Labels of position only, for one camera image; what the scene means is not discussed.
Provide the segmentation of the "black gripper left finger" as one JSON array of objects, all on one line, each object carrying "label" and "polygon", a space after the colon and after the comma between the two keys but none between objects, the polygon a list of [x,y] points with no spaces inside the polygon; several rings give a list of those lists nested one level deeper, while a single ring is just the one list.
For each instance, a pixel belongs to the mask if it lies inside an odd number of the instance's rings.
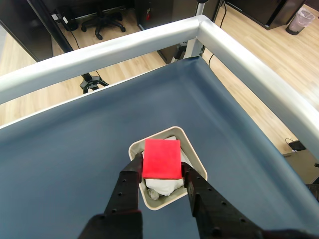
[{"label": "black gripper left finger", "polygon": [[143,156],[134,159],[120,172],[108,204],[102,214],[93,216],[80,239],[141,239],[143,217],[138,208],[142,181]]}]

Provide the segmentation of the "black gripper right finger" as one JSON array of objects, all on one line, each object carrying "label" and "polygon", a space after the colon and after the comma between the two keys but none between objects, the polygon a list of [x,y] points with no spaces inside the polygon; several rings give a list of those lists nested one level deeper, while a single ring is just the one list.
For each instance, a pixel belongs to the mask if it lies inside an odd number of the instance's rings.
[{"label": "black gripper right finger", "polygon": [[250,221],[194,168],[181,164],[184,187],[201,239],[262,239],[262,229]]}]

